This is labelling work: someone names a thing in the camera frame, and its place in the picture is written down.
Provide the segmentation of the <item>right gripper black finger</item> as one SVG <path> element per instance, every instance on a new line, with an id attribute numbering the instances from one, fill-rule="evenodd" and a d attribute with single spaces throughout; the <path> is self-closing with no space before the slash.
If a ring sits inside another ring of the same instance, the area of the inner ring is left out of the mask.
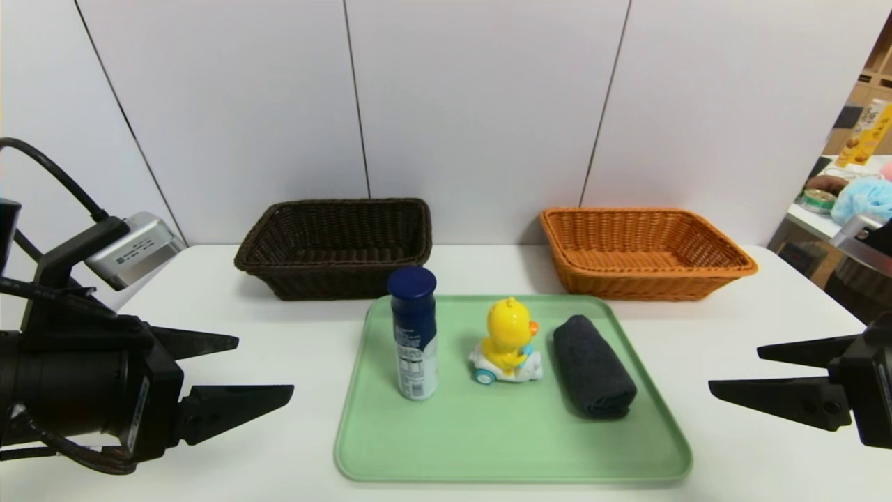
<path id="1" fill-rule="evenodd" d="M 759 358 L 806 367 L 829 369 L 838 367 L 845 352 L 856 342 L 857 335 L 828 337 L 758 347 Z"/>
<path id="2" fill-rule="evenodd" d="M 852 417 L 844 388 L 828 376 L 708 381 L 711 394 L 727 403 L 835 432 Z"/>

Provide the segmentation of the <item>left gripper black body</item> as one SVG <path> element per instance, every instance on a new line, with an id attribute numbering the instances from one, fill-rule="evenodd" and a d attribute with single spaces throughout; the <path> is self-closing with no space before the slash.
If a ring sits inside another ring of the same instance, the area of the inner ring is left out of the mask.
<path id="1" fill-rule="evenodd" d="M 16 333 L 16 458 L 143 463 L 174 447 L 184 374 L 149 326 L 44 322 Z"/>

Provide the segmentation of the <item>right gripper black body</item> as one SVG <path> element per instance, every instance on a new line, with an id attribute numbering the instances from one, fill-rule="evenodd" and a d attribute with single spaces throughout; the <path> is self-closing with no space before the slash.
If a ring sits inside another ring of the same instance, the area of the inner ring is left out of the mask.
<path id="1" fill-rule="evenodd" d="M 891 448 L 891 314 L 884 312 L 854 337 L 839 362 L 861 442 Z"/>

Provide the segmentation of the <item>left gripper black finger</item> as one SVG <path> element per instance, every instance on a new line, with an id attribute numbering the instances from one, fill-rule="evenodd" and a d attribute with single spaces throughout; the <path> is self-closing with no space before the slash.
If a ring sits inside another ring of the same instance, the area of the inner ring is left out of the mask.
<path id="1" fill-rule="evenodd" d="M 149 326 L 160 353 L 169 360 L 184 360 L 237 349 L 238 337 L 219 333 Z"/>
<path id="2" fill-rule="evenodd" d="M 194 386 L 178 405 L 176 438 L 195 446 L 286 406 L 293 385 Z"/>

